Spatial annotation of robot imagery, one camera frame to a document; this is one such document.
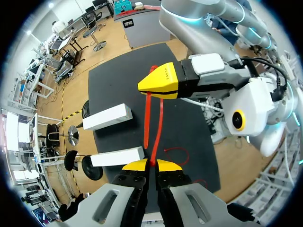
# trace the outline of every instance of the wooden floor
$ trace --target wooden floor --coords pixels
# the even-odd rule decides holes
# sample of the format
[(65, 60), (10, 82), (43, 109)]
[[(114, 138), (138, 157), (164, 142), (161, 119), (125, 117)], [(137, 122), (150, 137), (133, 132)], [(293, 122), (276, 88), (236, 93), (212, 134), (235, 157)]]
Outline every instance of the wooden floor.
[[(88, 76), (89, 71), (94, 67), (114, 58), (126, 52), (132, 51), (128, 45), (121, 22), (115, 23), (113, 19), (103, 20), (101, 23), (105, 23), (106, 26), (101, 28), (101, 31), (94, 33), (95, 37), (99, 41), (107, 41), (105, 48), (99, 52), (94, 52), (92, 38), (82, 38), (81, 31), (77, 38), (80, 46), (89, 47), (83, 51), (82, 58), (86, 60), (76, 66), (73, 76), (67, 79), (64, 88), (64, 97), (62, 104), (62, 92), (63, 83), (57, 85), (52, 78), (49, 78), (48, 85), (55, 89), (55, 92), (48, 99), (38, 99), (38, 114), (61, 119), (61, 106), (63, 105), (63, 117), (70, 115), (71, 113), (81, 109), (83, 104), (88, 100)], [(177, 38), (172, 39), (166, 44), (175, 54), (178, 60), (186, 57), (187, 48)], [(66, 133), (69, 126), (78, 125), (81, 123), (81, 114), (77, 114), (72, 118), (66, 120), (64, 123), (64, 132)], [(39, 131), (45, 135), (46, 127), (40, 126)], [(81, 155), (93, 155), (97, 153), (97, 148), (94, 142), (93, 133), (91, 131), (84, 131), (83, 128), (79, 128), (80, 142), (77, 146), (71, 146), (66, 141), (67, 150), (75, 149)], [(254, 147), (248, 144), (244, 139), (241, 143), (237, 142), (237, 147), (241, 145), (241, 148), (236, 148), (236, 138), (231, 137), (224, 140), (222, 143), (215, 145), (215, 153), (219, 166), (221, 189), (215, 194), (223, 201), (229, 202), (242, 191), (244, 191), (258, 176), (258, 173), (264, 169), (271, 157), (264, 158), (260, 155)], [(60, 153), (65, 154), (63, 138), (60, 138)], [(76, 184), (71, 176), (70, 172), (67, 172), (63, 166), (59, 167), (60, 173), (67, 179), (71, 191), (76, 195), (79, 194)], [(63, 189), (62, 183), (59, 181), (58, 170), (52, 166), (48, 167), (49, 179), (52, 187), (55, 189), (60, 201), (62, 203), (68, 203), (69, 198), (67, 193)], [(106, 176), (103, 176), (98, 181), (92, 181), (86, 177), (79, 163), (79, 171), (73, 171), (76, 182), (82, 193), (94, 192), (104, 183), (107, 182)]]

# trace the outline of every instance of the camera lens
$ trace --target camera lens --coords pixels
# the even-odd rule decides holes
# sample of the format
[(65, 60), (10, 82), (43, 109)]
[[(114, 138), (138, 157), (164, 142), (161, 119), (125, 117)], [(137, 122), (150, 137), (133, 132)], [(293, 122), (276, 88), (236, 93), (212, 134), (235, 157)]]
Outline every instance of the camera lens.
[(240, 129), (243, 124), (242, 116), (239, 112), (235, 112), (232, 116), (232, 123), (236, 129)]

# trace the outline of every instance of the metal shelving rack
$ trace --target metal shelving rack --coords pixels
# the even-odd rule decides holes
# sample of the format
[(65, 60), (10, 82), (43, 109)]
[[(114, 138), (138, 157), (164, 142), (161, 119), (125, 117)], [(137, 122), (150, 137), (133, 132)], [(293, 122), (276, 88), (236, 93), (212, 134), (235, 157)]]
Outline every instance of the metal shelving rack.
[[(283, 207), (292, 190), (285, 164), (284, 142), (260, 177), (230, 203), (253, 209), (255, 221), (267, 225)], [(300, 129), (287, 134), (287, 159), (291, 177), (296, 182), (299, 174)]]

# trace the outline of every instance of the red cable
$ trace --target red cable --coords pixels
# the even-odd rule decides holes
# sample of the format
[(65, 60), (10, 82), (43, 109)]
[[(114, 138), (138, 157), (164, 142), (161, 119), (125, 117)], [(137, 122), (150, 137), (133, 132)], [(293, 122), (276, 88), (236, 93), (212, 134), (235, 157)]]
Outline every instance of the red cable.
[(136, 10), (124, 11), (124, 12), (118, 14), (117, 17), (126, 16), (126, 15), (129, 15), (129, 14), (132, 14), (132, 13), (136, 13), (136, 12), (137, 12)]
[(183, 151), (186, 152), (187, 158), (186, 158), (185, 162), (176, 163), (176, 164), (179, 165), (179, 166), (185, 165), (185, 164), (189, 161), (189, 152), (188, 152), (185, 148), (168, 148), (168, 149), (164, 149), (164, 153), (166, 154), (166, 156), (169, 158), (170, 161), (172, 161), (172, 159), (171, 159), (171, 157), (168, 155), (167, 152), (170, 151), (170, 150), (173, 150), (173, 149), (179, 149), (179, 150), (183, 150)]
[(156, 166), (156, 155), (157, 155), (157, 149), (160, 141), (161, 131), (162, 131), (162, 123), (163, 123), (163, 99), (160, 99), (160, 116), (159, 116), (159, 126), (158, 126), (158, 132), (155, 144), (153, 145), (152, 154), (151, 154), (151, 160), (150, 164), (151, 166)]
[(145, 116), (144, 116), (144, 149), (148, 147), (148, 137), (150, 133), (150, 118), (151, 118), (151, 93), (146, 94)]
[(203, 182), (205, 183), (205, 188), (206, 188), (206, 189), (208, 188), (208, 184), (207, 184), (206, 180), (204, 180), (204, 179), (197, 179), (197, 180), (195, 180), (193, 183), (197, 183), (197, 182), (199, 182), (199, 181), (203, 181)]

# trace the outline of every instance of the black stool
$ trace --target black stool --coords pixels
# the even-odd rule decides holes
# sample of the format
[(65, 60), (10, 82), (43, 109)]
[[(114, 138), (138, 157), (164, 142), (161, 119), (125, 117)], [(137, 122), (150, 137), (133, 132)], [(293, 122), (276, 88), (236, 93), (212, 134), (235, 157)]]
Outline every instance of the black stool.
[(100, 166), (93, 166), (91, 159), (90, 159), (90, 155), (78, 155), (78, 156), (84, 156), (82, 161), (75, 161), (76, 156), (77, 156), (77, 151), (76, 150), (70, 150), (69, 152), (67, 152), (67, 154), (65, 155), (64, 158), (64, 167), (67, 171), (71, 171), (71, 170), (78, 170), (78, 162), (82, 163), (82, 169), (83, 172), (85, 173), (85, 175), (93, 180), (93, 181), (97, 181), (99, 179), (101, 179), (101, 177), (103, 176), (103, 169)]
[(46, 147), (50, 148), (59, 143), (59, 136), (67, 137), (70, 144), (75, 146), (79, 142), (79, 131), (76, 126), (72, 125), (68, 128), (67, 135), (59, 133), (58, 126), (56, 124), (48, 124), (46, 128)]

